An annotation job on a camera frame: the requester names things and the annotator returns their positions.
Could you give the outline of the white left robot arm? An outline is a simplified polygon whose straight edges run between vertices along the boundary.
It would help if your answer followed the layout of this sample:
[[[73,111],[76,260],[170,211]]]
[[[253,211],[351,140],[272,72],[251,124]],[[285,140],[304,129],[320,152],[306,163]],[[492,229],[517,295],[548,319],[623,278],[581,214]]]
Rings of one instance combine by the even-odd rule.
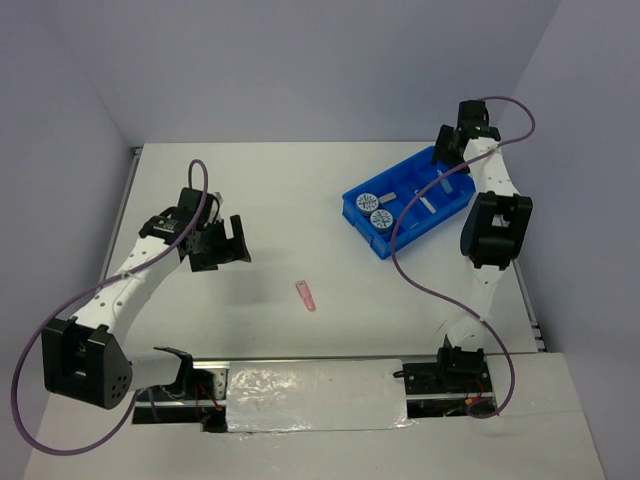
[[[126,393],[161,387],[171,397],[192,394],[205,374],[191,354],[166,345],[128,355],[126,337],[161,283],[183,261],[192,272],[248,262],[242,220],[219,216],[218,195],[183,188],[177,205],[141,227],[131,253],[109,284],[68,319],[50,320],[42,334],[47,391],[104,409],[116,407]]]

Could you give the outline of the blue tape roll jar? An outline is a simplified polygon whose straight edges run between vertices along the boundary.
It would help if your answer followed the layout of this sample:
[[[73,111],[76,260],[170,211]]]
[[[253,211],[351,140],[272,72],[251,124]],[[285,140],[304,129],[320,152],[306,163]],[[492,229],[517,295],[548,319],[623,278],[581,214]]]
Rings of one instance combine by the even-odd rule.
[[[369,222],[373,230],[380,236],[392,233],[395,225],[393,215],[385,209],[378,209],[369,216]]]

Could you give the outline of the blue utility knife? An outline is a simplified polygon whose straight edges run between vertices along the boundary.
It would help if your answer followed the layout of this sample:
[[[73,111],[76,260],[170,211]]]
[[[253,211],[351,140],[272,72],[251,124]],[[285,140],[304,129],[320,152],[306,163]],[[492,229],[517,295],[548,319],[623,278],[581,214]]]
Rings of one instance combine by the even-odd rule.
[[[440,185],[445,194],[451,195],[453,193],[453,188],[447,179],[442,179]]]

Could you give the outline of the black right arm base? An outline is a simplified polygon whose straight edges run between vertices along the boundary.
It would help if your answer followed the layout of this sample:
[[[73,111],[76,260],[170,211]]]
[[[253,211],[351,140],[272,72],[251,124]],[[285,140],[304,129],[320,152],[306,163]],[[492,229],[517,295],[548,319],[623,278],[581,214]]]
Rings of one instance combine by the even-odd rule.
[[[435,360],[403,362],[393,377],[404,382],[410,419],[487,417],[497,410],[483,349],[443,345]]]

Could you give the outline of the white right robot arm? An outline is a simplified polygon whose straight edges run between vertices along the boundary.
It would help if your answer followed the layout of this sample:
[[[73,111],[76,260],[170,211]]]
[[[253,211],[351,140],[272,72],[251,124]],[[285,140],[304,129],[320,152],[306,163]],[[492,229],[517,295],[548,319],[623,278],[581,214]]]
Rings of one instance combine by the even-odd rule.
[[[344,217],[363,230],[380,258],[391,260],[462,207],[471,208],[461,231],[460,251],[476,276],[474,303],[431,293],[465,313],[438,351],[435,380],[446,391],[460,389],[483,360],[484,335],[494,331],[488,323],[494,290],[520,254],[533,210],[532,199],[519,194],[506,171],[501,149],[508,142],[491,125],[486,103],[484,98],[461,102],[456,125],[441,127],[434,146],[424,152],[434,173],[411,194],[401,212],[361,206],[368,194],[363,186],[343,197]]]

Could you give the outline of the grey metal blade case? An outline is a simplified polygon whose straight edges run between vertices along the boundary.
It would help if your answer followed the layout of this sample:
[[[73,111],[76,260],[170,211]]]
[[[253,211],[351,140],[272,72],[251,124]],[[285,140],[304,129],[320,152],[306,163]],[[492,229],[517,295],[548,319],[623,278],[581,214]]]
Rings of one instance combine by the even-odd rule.
[[[379,202],[384,204],[384,203],[388,203],[391,202],[393,200],[395,200],[397,198],[397,195],[394,192],[390,192],[387,193],[385,195],[382,195],[378,198]]]

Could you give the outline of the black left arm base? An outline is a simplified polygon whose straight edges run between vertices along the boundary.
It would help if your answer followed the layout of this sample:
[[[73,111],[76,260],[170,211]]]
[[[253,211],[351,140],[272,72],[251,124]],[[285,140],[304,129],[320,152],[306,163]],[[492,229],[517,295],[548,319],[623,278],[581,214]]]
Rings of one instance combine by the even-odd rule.
[[[205,433],[226,433],[227,367],[194,366],[181,383],[156,385],[136,400],[133,425],[190,425]]]

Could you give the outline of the blue capped white marker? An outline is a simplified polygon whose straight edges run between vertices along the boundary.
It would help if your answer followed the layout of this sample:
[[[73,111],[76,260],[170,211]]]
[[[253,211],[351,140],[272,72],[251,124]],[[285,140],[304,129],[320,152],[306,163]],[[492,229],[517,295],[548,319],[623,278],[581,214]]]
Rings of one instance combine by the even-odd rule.
[[[419,200],[431,214],[435,214],[437,212],[435,206],[431,204],[425,196],[420,196]]]

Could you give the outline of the pink utility knife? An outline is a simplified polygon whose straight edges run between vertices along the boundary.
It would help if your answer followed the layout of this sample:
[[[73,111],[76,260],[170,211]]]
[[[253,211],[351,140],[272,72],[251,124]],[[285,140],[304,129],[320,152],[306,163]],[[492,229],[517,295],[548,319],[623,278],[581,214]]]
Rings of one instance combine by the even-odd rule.
[[[316,304],[311,293],[310,287],[305,280],[300,280],[295,283],[296,290],[303,301],[305,308],[309,312],[316,311]]]

